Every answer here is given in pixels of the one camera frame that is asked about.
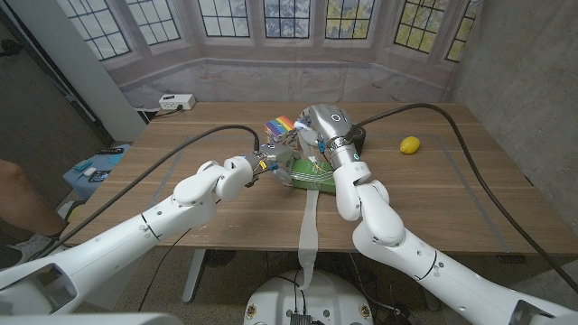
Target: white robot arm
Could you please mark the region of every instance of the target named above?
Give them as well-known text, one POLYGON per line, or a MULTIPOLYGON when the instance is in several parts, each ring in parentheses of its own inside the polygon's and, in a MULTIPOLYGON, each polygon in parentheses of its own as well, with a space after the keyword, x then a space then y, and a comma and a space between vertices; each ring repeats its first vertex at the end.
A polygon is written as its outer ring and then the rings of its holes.
POLYGON ((492 283, 406 229, 389 206, 383 184, 365 183, 371 172, 359 160, 355 147, 344 139, 351 128, 347 112, 317 105, 309 107, 302 119, 311 120, 329 148, 339 213, 348 221, 363 218, 353 232, 353 243, 361 254, 414 278, 473 324, 513 324, 511 321, 519 316, 515 311, 525 304, 540 310, 532 324, 544 324, 551 318, 574 313, 492 283))
POLYGON ((216 202, 233 200, 264 170, 291 169, 299 153, 263 144, 259 152, 204 163, 172 196, 108 231, 58 254, 0 272, 1 315, 74 311, 85 297, 160 241, 213 218, 216 202))

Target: power strip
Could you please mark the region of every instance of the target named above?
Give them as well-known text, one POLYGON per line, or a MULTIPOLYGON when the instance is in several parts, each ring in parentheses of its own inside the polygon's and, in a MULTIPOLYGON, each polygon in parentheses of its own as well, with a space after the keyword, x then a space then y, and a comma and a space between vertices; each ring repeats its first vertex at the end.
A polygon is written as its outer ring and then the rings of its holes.
POLYGON ((196 100, 192 94, 168 94, 159 99, 159 104, 163 110, 175 110, 179 105, 182 105, 182 109, 192 109, 195 103, 196 100))

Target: table top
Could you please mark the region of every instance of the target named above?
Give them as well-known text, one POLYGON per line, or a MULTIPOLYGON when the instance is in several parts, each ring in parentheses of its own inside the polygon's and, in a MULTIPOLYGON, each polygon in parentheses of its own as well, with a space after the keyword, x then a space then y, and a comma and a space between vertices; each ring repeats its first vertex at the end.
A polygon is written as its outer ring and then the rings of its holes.
MULTIPOLYGON (((154 120, 140 134, 117 167, 87 202, 68 229, 121 191, 160 157, 219 125, 247 125, 265 138, 263 123, 278 116, 295 120, 316 103, 197 103, 192 111, 154 120)), ((334 104, 361 121, 403 104, 334 104)), ((578 237, 526 179, 498 143, 464 105, 440 104, 452 115, 471 150, 481 175, 517 222, 547 252, 578 253, 578 237)), ((428 244, 455 254, 535 254, 509 225, 477 182, 445 119, 427 109, 413 109, 364 126, 368 136, 361 159, 372 177, 386 186, 391 206, 408 229, 428 244), (399 151, 401 141, 415 135, 421 141, 411 155, 399 151)), ((174 186, 193 175, 206 161, 252 151, 252 137, 242 130, 225 130, 177 153, 70 240, 80 244, 148 209, 172 194, 174 186)), ((221 202, 217 215, 193 229, 178 245, 198 248, 296 250, 303 220, 306 190, 281 185, 265 173, 255 186, 243 189, 231 202, 221 202)), ((321 193, 317 206, 320 251, 355 249, 351 235, 359 221, 345 221, 335 196, 321 193)), ((171 245, 177 236, 164 240, 171 245)))

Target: rainbow object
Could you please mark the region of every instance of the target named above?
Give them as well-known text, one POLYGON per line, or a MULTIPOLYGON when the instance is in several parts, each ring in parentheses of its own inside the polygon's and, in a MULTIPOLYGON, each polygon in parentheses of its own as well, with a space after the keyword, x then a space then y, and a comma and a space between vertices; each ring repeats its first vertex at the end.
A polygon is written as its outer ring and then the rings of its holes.
POLYGON ((268 143, 283 144, 298 150, 297 131, 286 116, 265 123, 265 138, 268 143))

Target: lemon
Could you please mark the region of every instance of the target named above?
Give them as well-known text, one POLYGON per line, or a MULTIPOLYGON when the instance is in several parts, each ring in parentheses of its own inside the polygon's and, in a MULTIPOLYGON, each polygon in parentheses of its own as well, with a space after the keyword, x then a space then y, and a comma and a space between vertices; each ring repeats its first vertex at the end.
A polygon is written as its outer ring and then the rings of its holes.
POLYGON ((401 150, 402 153, 408 154, 415 153, 417 148, 419 148, 419 139, 415 136, 408 136, 399 146, 399 150, 401 150))

